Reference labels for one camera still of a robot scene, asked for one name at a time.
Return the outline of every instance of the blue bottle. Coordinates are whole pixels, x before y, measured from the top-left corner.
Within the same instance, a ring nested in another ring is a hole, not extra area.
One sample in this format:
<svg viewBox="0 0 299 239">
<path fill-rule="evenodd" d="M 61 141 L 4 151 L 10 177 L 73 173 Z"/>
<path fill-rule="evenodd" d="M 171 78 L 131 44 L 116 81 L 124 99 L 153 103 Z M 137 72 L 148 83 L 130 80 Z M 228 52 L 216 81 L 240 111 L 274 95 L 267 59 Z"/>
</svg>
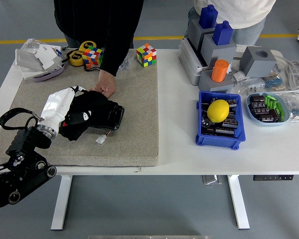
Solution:
<svg viewBox="0 0 299 239">
<path fill-rule="evenodd" d="M 203 29 L 215 27 L 218 11 L 214 5 L 210 4 L 201 9 L 199 24 Z"/>
<path fill-rule="evenodd" d="M 234 30 L 231 28 L 228 21 L 223 21 L 223 23 L 217 24 L 213 35 L 215 44 L 217 46 L 229 44 L 233 31 Z"/>
</svg>

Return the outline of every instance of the tape roll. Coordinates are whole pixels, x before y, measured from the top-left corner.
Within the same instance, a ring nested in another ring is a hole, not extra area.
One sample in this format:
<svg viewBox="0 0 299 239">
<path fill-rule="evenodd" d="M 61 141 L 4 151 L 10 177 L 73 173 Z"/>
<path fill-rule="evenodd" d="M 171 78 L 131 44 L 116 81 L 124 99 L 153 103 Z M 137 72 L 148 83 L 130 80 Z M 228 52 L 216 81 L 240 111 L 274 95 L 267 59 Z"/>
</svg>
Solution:
<svg viewBox="0 0 299 239">
<path fill-rule="evenodd" d="M 70 64 L 72 66 L 83 66 L 83 52 L 81 51 L 74 51 L 70 54 Z"/>
<path fill-rule="evenodd" d="M 81 44 L 79 51 L 85 52 L 90 46 L 96 47 L 96 43 L 93 41 L 85 41 Z"/>
</svg>

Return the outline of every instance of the gray holder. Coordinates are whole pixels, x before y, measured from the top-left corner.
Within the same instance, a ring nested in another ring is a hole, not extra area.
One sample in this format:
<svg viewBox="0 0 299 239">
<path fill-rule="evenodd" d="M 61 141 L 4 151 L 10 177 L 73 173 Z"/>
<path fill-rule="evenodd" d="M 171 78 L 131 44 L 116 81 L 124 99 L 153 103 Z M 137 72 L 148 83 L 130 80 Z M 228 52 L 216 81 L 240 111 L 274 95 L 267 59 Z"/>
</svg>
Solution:
<svg viewBox="0 0 299 239">
<path fill-rule="evenodd" d="M 199 19 L 193 19 L 188 25 L 188 39 L 193 44 L 197 52 L 200 52 L 201 45 L 203 43 L 204 35 L 211 34 L 214 32 L 215 28 L 204 29 L 199 24 Z"/>
<path fill-rule="evenodd" d="M 212 73 L 213 70 L 207 70 L 201 72 L 199 82 L 198 82 L 199 90 L 230 93 L 234 87 L 234 83 L 230 79 L 230 76 L 226 74 L 225 79 L 222 82 L 214 82 L 211 79 Z"/>
<path fill-rule="evenodd" d="M 213 34 L 204 36 L 200 51 L 207 66 L 214 67 L 216 61 L 220 59 L 226 60 L 231 64 L 237 50 L 236 43 L 231 39 L 229 44 L 217 46 L 212 37 Z"/>
<path fill-rule="evenodd" d="M 247 46 L 239 64 L 246 77 L 267 77 L 276 62 L 269 48 Z"/>
</svg>

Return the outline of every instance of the orange cylinder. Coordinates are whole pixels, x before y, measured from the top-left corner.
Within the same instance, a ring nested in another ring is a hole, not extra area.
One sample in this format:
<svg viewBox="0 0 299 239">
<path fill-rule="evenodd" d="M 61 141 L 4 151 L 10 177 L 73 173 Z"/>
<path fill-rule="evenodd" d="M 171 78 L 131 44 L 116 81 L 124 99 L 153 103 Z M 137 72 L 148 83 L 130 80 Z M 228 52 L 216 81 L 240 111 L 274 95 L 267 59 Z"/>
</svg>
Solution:
<svg viewBox="0 0 299 239">
<path fill-rule="evenodd" d="M 222 82 L 225 79 L 229 63 L 226 60 L 217 60 L 213 73 L 211 74 L 211 79 L 214 82 Z"/>
</svg>

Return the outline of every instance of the white cable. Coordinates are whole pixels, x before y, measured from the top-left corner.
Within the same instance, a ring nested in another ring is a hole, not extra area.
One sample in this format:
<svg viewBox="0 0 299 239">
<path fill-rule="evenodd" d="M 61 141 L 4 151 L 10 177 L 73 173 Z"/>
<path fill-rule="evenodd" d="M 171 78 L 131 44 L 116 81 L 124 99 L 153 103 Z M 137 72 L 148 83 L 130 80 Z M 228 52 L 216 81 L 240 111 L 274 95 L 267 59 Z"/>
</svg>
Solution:
<svg viewBox="0 0 299 239">
<path fill-rule="evenodd" d="M 285 72 L 288 78 L 287 88 L 289 91 L 285 91 L 284 93 L 292 92 L 296 95 L 299 95 L 299 61 L 289 61 L 284 57 L 278 55 L 274 56 L 285 60 L 287 63 L 285 66 Z"/>
</svg>

